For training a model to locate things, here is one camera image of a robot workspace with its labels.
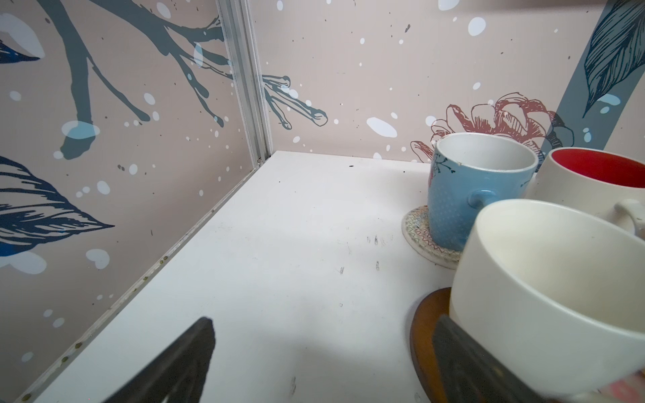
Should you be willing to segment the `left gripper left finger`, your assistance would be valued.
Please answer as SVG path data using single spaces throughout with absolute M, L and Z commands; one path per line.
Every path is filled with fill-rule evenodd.
M 213 321 L 201 317 L 107 403 L 200 401 L 215 346 Z

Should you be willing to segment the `beige woven round coaster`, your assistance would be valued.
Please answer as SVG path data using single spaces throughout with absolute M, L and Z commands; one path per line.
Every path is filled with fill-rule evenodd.
M 408 244 L 422 257 L 450 270 L 456 270 L 461 253 L 438 246 L 430 233 L 428 207 L 409 211 L 401 221 L 401 231 Z

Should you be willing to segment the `white mug red inside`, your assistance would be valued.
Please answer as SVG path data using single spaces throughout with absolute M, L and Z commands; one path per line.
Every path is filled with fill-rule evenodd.
M 574 208 L 644 238 L 644 164 L 597 149 L 549 152 L 525 198 Z

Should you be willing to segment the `dark brown scratched round coaster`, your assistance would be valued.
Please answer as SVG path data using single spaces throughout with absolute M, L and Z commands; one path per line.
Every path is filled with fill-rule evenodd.
M 421 300 L 413 314 L 410 327 L 410 351 L 413 367 L 431 402 L 447 403 L 438 361 L 433 347 L 433 334 L 438 320 L 448 315 L 451 288 L 430 293 Z

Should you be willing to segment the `light blue mug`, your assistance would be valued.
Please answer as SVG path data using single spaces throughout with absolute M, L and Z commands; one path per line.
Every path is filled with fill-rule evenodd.
M 479 212 L 523 196 L 539 164 L 524 144 L 490 134 L 449 134 L 435 145 L 428 179 L 433 242 L 461 252 Z

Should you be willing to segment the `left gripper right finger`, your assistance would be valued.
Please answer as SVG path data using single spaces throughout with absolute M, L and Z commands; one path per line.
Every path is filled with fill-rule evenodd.
M 448 316 L 433 334 L 444 394 L 449 402 L 544 402 Z

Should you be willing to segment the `pink flower resin coaster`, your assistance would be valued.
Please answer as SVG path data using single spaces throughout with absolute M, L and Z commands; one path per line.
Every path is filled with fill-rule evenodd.
M 645 379 L 644 372 L 639 371 L 625 379 L 614 382 L 600 389 L 604 396 L 627 403 L 644 403 Z

